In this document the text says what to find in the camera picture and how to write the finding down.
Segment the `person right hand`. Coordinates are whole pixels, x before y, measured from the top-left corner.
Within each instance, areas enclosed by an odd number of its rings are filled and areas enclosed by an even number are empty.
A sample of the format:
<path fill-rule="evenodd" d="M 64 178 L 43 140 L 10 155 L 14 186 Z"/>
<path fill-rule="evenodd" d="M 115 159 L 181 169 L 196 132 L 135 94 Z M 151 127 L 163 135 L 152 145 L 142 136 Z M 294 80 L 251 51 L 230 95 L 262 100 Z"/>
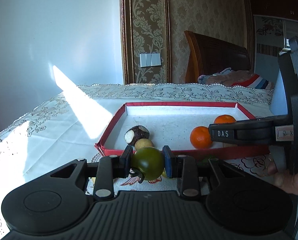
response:
<path fill-rule="evenodd" d="M 298 196 L 298 173 L 290 174 L 288 170 L 278 172 L 275 162 L 270 161 L 267 168 L 268 175 L 273 176 L 273 184 L 286 193 Z"/>

